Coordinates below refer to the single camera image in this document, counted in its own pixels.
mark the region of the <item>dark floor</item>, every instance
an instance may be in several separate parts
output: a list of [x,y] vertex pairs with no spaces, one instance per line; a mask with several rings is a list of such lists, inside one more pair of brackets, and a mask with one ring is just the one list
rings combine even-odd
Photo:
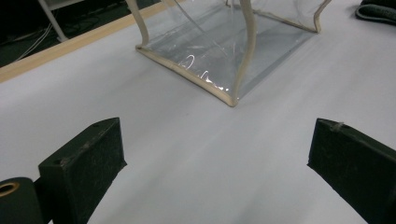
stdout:
[[[140,8],[148,7],[158,0],[138,0],[137,3]],[[120,19],[128,14],[130,10],[125,2],[119,2],[110,6],[99,8],[94,12],[89,12],[79,16],[72,21],[63,22],[61,27],[64,34],[68,38],[73,38],[89,32],[92,29],[105,25],[109,22]],[[52,46],[59,44],[57,35],[53,29],[47,27],[40,27],[36,32],[28,35],[19,36],[13,41],[8,41],[0,44],[0,67],[13,63],[21,58],[23,54],[32,47],[36,46],[31,52],[27,53],[24,57],[38,53],[43,49],[48,49]]]

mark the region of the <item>transparent plastic bag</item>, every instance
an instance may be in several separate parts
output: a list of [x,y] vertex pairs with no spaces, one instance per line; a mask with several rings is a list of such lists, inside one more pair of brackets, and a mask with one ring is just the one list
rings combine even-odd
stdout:
[[319,32],[318,15],[329,2],[162,0],[151,7],[158,13],[143,19],[127,0],[143,38],[136,49],[229,106]]

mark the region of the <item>dark fabric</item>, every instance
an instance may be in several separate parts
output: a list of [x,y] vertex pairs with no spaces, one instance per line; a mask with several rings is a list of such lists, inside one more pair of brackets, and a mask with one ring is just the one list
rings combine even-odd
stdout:
[[360,20],[396,25],[396,0],[363,0],[355,15]]

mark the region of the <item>table surface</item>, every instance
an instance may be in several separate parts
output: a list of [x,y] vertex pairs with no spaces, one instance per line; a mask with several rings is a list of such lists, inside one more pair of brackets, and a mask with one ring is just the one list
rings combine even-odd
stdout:
[[362,224],[306,166],[316,118],[396,148],[396,27],[334,0],[235,108],[134,50],[132,25],[0,83],[0,179],[120,117],[126,166],[90,223]]

